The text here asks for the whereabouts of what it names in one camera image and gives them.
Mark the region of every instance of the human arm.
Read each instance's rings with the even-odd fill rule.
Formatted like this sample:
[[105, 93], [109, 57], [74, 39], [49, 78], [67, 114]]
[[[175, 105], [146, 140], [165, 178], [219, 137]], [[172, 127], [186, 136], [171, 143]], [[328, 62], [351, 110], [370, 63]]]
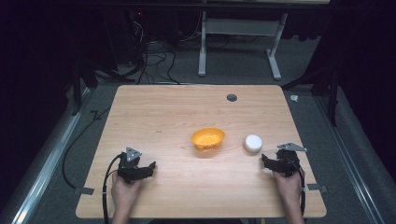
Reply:
[[143, 180], [136, 180], [133, 184], [127, 184], [117, 173], [113, 174], [112, 180], [111, 195], [115, 204], [112, 224], [126, 224]]
[[273, 172], [277, 187], [282, 198], [288, 224], [303, 224], [304, 218], [300, 209], [301, 178], [296, 172], [285, 177], [281, 173]]

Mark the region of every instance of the wooden table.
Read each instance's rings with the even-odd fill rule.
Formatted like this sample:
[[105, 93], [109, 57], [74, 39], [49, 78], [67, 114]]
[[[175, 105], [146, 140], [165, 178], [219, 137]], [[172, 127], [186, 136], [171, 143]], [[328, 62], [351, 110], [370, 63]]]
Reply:
[[[228, 101], [228, 94], [237, 100]], [[195, 147], [191, 135], [205, 127], [225, 132], [220, 147]], [[244, 150], [249, 134], [263, 141], [257, 154]], [[284, 217], [275, 179], [264, 172], [261, 154], [274, 159], [276, 146], [289, 142], [302, 145], [278, 86], [121, 86], [85, 183], [94, 193], [81, 195], [77, 216], [103, 217], [106, 169], [129, 146], [143, 153], [140, 167], [157, 162], [154, 176], [143, 182], [131, 217]], [[305, 183], [316, 183], [305, 153], [298, 156]], [[107, 186], [112, 217], [111, 178]], [[305, 216], [325, 214], [320, 193], [308, 191]]]

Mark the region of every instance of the dark background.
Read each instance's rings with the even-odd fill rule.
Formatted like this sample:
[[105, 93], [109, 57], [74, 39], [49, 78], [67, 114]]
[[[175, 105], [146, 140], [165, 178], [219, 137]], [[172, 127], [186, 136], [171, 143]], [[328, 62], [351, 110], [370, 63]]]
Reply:
[[[361, 10], [290, 13], [283, 38], [298, 35], [304, 41], [321, 36], [306, 74], [334, 57], [340, 59], [339, 84], [395, 179], [391, 164], [396, 159], [392, 147], [396, 125], [392, 111], [396, 103], [394, 3], [332, 1], [332, 5]], [[0, 164], [1, 179], [7, 183], [0, 196], [2, 210], [67, 106], [64, 93], [72, 83], [76, 60], [89, 59], [106, 69], [117, 69], [117, 63], [134, 55], [124, 55], [110, 45], [106, 20], [120, 24], [120, 29], [125, 25], [123, 17], [111, 11], [70, 11], [49, 3], [7, 1], [0, 14]], [[196, 21], [196, 15], [175, 10], [162, 15], [150, 11], [145, 16], [150, 33], [173, 45], [177, 45], [177, 31], [191, 32], [189, 21]], [[344, 51], [337, 54], [341, 47]]]

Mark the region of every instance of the small white object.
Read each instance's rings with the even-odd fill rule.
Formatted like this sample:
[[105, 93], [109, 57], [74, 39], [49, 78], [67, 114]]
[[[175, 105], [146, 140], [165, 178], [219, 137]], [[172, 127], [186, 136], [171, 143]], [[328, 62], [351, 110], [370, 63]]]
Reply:
[[291, 95], [291, 96], [290, 96], [290, 99], [291, 99], [292, 101], [294, 101], [294, 102], [297, 102], [297, 101], [298, 101], [298, 95]]
[[259, 152], [262, 149], [262, 140], [259, 136], [251, 134], [245, 139], [244, 147], [248, 152]]

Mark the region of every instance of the orange bowl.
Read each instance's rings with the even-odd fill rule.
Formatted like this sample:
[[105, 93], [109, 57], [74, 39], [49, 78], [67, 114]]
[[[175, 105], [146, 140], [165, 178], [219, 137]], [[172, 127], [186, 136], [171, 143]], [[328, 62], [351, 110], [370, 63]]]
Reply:
[[221, 129], [204, 128], [196, 131], [191, 140], [199, 149], [206, 149], [220, 146], [224, 136], [224, 131]]

